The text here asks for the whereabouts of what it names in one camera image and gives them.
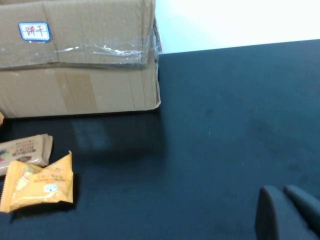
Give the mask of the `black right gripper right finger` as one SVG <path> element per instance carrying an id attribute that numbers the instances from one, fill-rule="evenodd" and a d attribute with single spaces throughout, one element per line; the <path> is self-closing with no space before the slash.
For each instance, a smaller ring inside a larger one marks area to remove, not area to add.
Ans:
<path id="1" fill-rule="evenodd" d="M 283 192 L 295 205 L 309 227 L 315 233 L 319 233 L 320 200 L 295 185 L 286 185 Z"/>

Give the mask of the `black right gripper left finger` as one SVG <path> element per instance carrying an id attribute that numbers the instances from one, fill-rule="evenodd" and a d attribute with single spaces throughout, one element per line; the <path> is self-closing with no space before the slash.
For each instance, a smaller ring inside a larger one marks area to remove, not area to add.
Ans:
<path id="1" fill-rule="evenodd" d="M 312 231 L 292 201 L 274 186 L 259 190 L 254 229 L 258 240 L 310 240 Z"/>

